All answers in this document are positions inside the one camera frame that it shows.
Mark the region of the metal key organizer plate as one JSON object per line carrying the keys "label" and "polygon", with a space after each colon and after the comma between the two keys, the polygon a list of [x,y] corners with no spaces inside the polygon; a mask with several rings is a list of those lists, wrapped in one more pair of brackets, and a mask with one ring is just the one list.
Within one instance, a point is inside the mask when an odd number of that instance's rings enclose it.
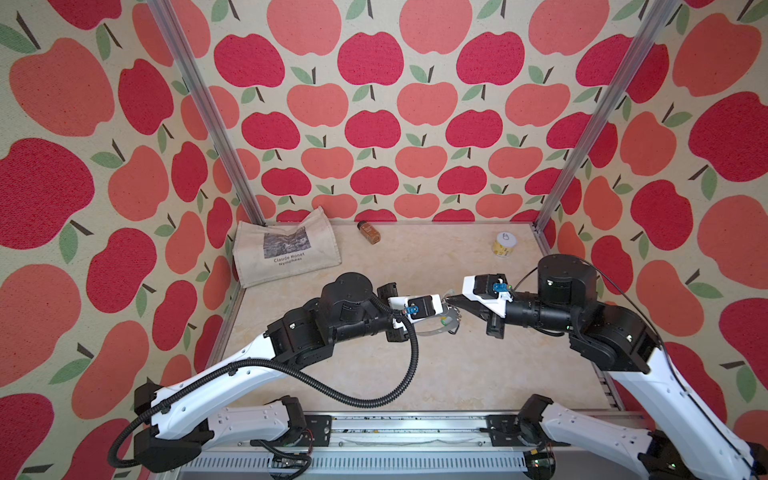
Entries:
{"label": "metal key organizer plate", "polygon": [[429,337],[440,334],[455,335],[460,325],[460,310],[453,306],[447,306],[439,315],[420,319],[415,324],[415,328],[418,336]]}

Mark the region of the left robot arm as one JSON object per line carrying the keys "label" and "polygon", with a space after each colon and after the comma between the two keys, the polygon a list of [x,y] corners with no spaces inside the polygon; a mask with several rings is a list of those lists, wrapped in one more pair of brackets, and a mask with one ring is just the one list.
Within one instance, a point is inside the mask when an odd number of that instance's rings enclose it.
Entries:
{"label": "left robot arm", "polygon": [[[137,417],[110,447],[108,462],[115,468],[140,465],[162,473],[189,463],[208,446],[238,441],[244,433],[269,445],[292,440],[306,428],[301,405],[293,397],[269,404],[248,426],[238,427],[225,411],[235,400],[283,376],[354,408],[390,404],[408,388],[417,370],[415,323],[445,311],[438,294],[400,297],[393,283],[375,290],[366,276],[344,273],[238,353],[172,386],[148,382],[137,388]],[[392,391],[373,399],[356,398],[305,373],[305,367],[330,358],[338,343],[378,333],[385,333],[390,342],[410,345],[408,369]]]}

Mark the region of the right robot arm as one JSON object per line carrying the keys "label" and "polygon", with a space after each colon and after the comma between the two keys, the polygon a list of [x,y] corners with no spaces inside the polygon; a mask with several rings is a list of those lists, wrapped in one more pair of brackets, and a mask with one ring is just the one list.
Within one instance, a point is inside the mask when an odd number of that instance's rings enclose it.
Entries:
{"label": "right robot arm", "polygon": [[630,429],[578,414],[534,394],[511,430],[521,442],[550,441],[588,450],[642,479],[753,479],[767,472],[767,450],[731,431],[682,377],[644,315],[597,298],[600,271],[576,256],[539,260],[537,292],[519,292],[502,274],[467,276],[450,306],[486,323],[564,334],[572,350],[626,389],[655,422]]}

